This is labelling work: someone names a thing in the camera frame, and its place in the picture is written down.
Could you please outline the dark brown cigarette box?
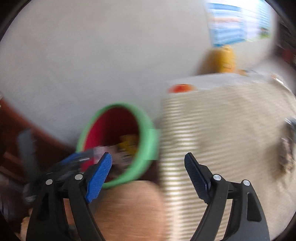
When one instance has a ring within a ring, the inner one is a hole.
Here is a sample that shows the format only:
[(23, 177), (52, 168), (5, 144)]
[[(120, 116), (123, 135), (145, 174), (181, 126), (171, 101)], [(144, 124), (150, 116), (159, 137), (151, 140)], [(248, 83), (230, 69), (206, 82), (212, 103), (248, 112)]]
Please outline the dark brown cigarette box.
[(295, 170), (295, 118), (285, 119), (290, 134), (280, 139), (280, 160), (279, 163), (286, 173)]

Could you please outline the yellow cardboard box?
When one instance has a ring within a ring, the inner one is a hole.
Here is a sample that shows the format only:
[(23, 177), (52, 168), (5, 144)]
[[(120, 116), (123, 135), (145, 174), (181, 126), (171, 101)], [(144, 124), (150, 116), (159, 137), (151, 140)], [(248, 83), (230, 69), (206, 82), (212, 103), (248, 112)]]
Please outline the yellow cardboard box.
[(139, 137), (137, 135), (123, 135), (120, 137), (118, 147), (120, 150), (134, 156), (137, 153)]

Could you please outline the green red trash bin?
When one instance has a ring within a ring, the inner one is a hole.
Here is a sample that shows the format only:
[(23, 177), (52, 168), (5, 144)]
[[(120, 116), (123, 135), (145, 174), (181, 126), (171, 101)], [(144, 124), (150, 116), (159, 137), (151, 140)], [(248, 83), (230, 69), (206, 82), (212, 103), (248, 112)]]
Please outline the green red trash bin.
[(118, 154), (114, 161), (120, 175), (110, 175), (104, 189), (140, 178), (158, 158), (159, 131), (141, 108), (114, 103), (98, 110), (81, 132), (76, 151), (94, 147), (109, 148)]

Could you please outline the yellow duck stool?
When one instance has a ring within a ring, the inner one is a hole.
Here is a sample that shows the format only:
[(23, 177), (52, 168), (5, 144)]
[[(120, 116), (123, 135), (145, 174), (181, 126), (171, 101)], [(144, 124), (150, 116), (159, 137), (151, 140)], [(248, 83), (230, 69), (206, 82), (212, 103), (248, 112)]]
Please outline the yellow duck stool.
[(230, 45), (210, 49), (205, 55), (198, 74), (234, 73), (236, 68), (234, 50)]

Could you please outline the green number chart poster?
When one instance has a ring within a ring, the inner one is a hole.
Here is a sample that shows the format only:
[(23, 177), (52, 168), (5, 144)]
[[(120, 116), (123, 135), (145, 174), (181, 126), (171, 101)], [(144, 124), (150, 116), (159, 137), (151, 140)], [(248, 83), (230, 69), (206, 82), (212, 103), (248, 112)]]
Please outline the green number chart poster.
[(254, 29), (252, 40), (260, 40), (270, 37), (271, 10), (266, 1), (254, 1)]

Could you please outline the pinyin wall poster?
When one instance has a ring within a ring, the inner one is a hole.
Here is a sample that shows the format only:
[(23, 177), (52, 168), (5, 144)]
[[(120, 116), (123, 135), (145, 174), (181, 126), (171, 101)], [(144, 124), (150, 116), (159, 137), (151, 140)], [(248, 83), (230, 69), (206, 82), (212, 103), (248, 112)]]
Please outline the pinyin wall poster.
[(246, 40), (241, 1), (206, 1), (211, 42), (215, 47)]

